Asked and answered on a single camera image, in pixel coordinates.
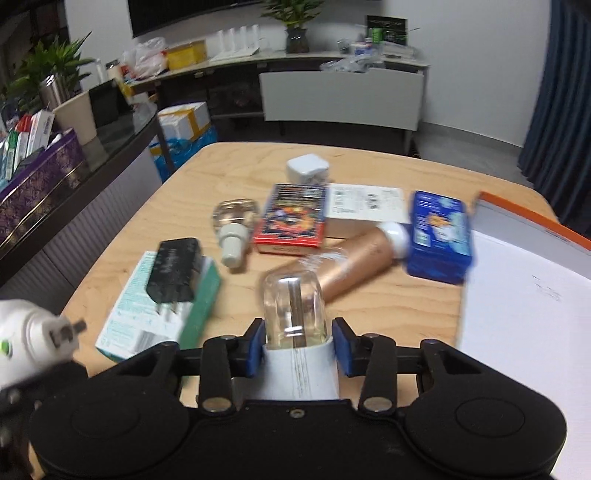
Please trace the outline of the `white cube charger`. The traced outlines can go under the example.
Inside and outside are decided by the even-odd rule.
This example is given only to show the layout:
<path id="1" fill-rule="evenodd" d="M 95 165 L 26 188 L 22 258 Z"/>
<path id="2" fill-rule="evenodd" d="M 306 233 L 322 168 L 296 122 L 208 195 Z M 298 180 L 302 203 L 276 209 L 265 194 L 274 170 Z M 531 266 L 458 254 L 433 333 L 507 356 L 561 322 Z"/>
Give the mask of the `white cube charger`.
<path id="1" fill-rule="evenodd" d="M 287 161 L 287 180 L 294 184 L 321 185 L 329 182 L 329 162 L 315 154 Z"/>

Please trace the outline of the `copper tube white cap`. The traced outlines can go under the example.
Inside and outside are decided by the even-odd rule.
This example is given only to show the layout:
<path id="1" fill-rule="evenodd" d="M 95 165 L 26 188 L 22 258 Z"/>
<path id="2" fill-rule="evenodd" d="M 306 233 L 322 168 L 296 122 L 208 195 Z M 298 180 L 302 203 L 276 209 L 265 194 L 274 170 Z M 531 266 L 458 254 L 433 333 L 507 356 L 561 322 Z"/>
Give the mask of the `copper tube white cap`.
<path id="1" fill-rule="evenodd" d="M 274 278 L 311 272 L 329 303 L 404 260 L 409 250 L 406 225 L 379 223 L 366 232 L 266 272 L 260 278 L 259 289 Z"/>

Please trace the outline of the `white tv cabinet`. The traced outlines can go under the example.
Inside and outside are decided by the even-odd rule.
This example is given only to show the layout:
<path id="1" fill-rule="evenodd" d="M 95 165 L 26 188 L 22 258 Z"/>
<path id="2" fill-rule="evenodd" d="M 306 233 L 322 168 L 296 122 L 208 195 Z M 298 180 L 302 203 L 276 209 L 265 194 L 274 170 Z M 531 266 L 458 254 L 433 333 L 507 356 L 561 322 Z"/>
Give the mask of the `white tv cabinet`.
<path id="1" fill-rule="evenodd" d="M 134 93 L 155 93 L 160 106 L 204 99 L 213 118 L 263 118 L 270 122 L 328 122 L 401 132 L 410 153 L 423 116 L 429 64 L 380 57 L 366 72 L 328 71 L 342 59 L 332 51 L 206 60 L 177 71 L 135 80 Z"/>

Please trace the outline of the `orange rimmed white tray box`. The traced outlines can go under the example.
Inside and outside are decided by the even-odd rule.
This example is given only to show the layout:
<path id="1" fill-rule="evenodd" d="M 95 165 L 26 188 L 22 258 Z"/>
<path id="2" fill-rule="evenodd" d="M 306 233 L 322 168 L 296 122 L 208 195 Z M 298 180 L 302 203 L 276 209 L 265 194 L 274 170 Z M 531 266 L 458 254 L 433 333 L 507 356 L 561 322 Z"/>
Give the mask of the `orange rimmed white tray box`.
<path id="1" fill-rule="evenodd" d="M 590 241 L 483 192 L 470 222 L 474 263 L 459 350 L 551 399 L 567 439 L 558 479 L 590 476 Z"/>

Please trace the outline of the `clear glass liquid bottle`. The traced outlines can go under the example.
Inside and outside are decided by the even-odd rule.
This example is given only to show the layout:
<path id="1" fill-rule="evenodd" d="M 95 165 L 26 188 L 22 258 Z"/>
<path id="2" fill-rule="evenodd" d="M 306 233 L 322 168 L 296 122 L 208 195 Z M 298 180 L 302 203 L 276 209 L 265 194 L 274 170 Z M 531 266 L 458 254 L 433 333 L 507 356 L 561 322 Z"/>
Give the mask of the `clear glass liquid bottle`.
<path id="1" fill-rule="evenodd" d="M 335 345 L 315 273 L 270 273 L 262 284 L 266 343 L 253 395 L 274 401 L 339 398 Z"/>

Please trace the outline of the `red and blue card box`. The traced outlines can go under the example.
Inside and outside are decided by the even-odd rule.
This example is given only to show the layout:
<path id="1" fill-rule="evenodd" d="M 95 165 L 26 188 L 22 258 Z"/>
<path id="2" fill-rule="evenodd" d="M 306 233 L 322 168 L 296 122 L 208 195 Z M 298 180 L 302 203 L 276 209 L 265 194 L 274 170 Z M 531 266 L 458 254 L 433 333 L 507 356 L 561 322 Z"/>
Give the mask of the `red and blue card box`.
<path id="1" fill-rule="evenodd" d="M 252 234 L 259 253 L 303 256 L 322 248 L 325 238 L 324 185 L 273 186 Z"/>

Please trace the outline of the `leafy plant beige pot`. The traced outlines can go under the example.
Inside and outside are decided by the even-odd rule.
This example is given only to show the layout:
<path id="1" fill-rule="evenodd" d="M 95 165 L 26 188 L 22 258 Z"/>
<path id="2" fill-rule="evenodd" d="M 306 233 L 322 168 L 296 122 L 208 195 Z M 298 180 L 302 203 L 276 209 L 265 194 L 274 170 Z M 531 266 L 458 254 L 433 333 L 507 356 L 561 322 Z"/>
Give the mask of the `leafy plant beige pot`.
<path id="1" fill-rule="evenodd" d="M 80 145 L 97 137 L 89 95 L 80 90 L 80 82 L 87 76 L 80 68 L 94 62 L 82 56 L 84 42 L 80 38 L 38 43 L 25 55 L 16 78 L 8 84 L 8 98 L 16 102 L 20 112 L 32 116 L 29 153 L 47 146 L 54 124 L 62 131 L 72 129 Z"/>

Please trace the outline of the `black power adapter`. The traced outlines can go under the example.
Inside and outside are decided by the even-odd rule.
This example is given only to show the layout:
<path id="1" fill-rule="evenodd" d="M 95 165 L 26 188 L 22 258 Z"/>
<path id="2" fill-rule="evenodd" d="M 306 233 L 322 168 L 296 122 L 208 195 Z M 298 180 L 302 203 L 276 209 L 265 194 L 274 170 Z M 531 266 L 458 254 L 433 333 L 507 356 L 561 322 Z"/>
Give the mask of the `black power adapter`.
<path id="1" fill-rule="evenodd" d="M 192 302 L 203 262 L 196 238 L 162 241 L 145 286 L 148 297 L 157 305 Z"/>

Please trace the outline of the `purple patterned box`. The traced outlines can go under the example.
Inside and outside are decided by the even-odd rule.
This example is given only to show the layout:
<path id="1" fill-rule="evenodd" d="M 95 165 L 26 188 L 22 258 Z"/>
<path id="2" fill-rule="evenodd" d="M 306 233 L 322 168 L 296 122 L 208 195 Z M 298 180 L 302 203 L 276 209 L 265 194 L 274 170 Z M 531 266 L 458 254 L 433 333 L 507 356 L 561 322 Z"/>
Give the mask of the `purple patterned box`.
<path id="1" fill-rule="evenodd" d="M 11 180 L 1 192 L 1 247 L 17 241 L 52 194 L 79 185 L 87 174 L 85 162 L 75 130 L 68 129 Z"/>

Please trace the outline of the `teal and white box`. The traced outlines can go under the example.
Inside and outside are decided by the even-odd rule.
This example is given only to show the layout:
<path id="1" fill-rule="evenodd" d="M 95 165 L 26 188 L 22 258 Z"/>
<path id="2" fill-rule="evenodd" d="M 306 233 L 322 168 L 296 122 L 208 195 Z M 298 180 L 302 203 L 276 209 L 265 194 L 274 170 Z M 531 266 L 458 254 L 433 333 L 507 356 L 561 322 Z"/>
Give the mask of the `teal and white box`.
<path id="1" fill-rule="evenodd" d="M 157 308 L 145 292 L 155 257 L 154 251 L 143 253 L 95 342 L 95 348 L 115 362 L 164 341 L 176 342 L 183 349 L 197 347 L 211 316 L 221 286 L 213 259 L 204 258 L 193 299 L 172 310 L 166 305 Z"/>

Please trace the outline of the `black glass side cabinet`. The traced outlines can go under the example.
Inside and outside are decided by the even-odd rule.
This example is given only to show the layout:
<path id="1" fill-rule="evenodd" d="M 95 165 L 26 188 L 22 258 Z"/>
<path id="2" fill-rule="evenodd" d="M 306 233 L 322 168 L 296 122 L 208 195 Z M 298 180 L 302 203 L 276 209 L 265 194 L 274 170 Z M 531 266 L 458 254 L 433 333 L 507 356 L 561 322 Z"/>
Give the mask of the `black glass side cabinet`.
<path id="1" fill-rule="evenodd" d="M 128 103 L 112 82 L 89 94 L 97 134 L 74 130 L 32 154 L 1 184 L 1 296 L 62 311 L 118 232 L 161 186 L 152 142 L 165 137 L 156 106 Z"/>

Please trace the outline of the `white router with antennas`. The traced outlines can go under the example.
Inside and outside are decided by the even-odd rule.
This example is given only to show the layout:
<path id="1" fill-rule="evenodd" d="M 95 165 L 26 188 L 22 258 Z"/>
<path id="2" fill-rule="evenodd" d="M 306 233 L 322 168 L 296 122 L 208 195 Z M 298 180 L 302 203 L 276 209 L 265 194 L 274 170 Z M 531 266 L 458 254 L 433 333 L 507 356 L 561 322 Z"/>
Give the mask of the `white router with antennas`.
<path id="1" fill-rule="evenodd" d="M 217 54 L 211 57 L 212 62 L 252 57 L 260 51 L 259 25 L 218 30 L 217 41 L 219 47 Z"/>

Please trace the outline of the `blue tin box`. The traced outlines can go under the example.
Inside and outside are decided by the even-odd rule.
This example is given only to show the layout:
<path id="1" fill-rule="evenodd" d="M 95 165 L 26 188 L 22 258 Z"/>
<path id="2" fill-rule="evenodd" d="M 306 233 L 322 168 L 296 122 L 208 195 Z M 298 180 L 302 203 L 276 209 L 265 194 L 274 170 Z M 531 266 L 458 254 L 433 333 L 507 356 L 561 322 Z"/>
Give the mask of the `blue tin box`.
<path id="1" fill-rule="evenodd" d="M 473 263 L 466 205 L 458 199 L 416 191 L 412 199 L 409 275 L 462 284 Z"/>

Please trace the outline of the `white plug-in vaporizer device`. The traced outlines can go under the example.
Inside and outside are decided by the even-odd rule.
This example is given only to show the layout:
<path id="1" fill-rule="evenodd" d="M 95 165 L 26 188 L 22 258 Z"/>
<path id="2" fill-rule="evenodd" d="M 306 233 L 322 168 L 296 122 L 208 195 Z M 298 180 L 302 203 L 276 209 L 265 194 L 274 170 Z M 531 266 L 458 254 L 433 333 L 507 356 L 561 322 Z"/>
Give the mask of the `white plug-in vaporizer device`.
<path id="1" fill-rule="evenodd" d="M 72 360 L 87 329 L 83 319 L 71 322 L 26 300 L 2 300 L 0 307 L 1 390 Z"/>

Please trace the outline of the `white plastic bag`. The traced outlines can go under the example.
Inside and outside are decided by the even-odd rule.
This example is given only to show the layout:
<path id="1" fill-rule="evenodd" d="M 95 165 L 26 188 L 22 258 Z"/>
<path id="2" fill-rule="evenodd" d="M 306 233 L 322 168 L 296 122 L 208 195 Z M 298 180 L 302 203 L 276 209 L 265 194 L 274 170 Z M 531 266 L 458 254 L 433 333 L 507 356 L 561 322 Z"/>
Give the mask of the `white plastic bag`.
<path id="1" fill-rule="evenodd" d="M 155 37 L 124 51 L 122 63 L 128 68 L 133 79 L 152 78 L 167 70 L 166 41 Z"/>

